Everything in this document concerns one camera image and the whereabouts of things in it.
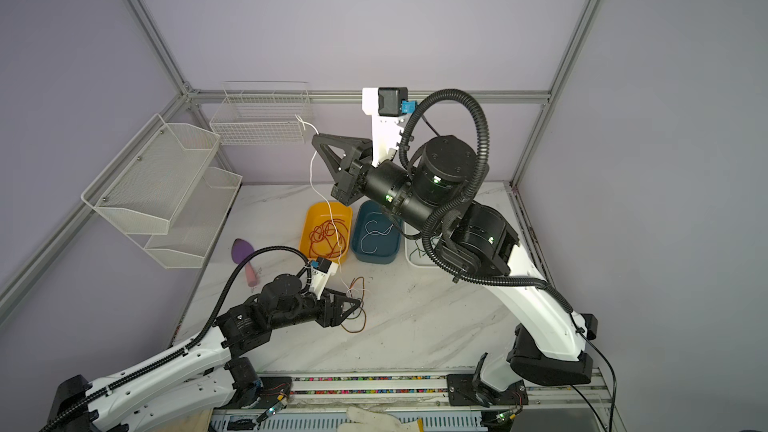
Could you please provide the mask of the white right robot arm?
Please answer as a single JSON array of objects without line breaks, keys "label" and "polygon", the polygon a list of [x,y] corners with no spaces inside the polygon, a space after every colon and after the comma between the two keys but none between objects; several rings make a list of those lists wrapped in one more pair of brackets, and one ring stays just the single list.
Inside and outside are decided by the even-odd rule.
[{"label": "white right robot arm", "polygon": [[[461,105],[476,142],[434,135],[412,146],[416,126],[438,104]],[[349,205],[366,198],[394,221],[411,227],[430,261],[456,282],[489,290],[517,320],[510,351],[482,358],[473,392],[490,405],[515,382],[580,388],[590,382],[601,351],[597,319],[577,312],[540,272],[516,230],[476,196],[489,171],[490,127],[470,93],[441,89],[412,101],[406,88],[366,88],[362,108],[372,121],[370,138],[316,133],[315,152],[333,179],[331,194]]]}]

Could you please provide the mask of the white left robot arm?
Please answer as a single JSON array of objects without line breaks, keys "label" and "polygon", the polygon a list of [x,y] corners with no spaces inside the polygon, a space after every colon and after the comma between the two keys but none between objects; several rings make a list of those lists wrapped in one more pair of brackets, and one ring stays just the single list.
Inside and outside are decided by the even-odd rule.
[{"label": "white left robot arm", "polygon": [[362,302],[328,288],[338,266],[302,255],[302,268],[280,274],[243,303],[223,308],[232,274],[202,329],[139,364],[92,381],[76,375],[56,391],[46,431],[144,431],[203,409],[271,408],[287,400],[289,379],[264,384],[247,353],[274,331],[314,322],[337,327]]}]

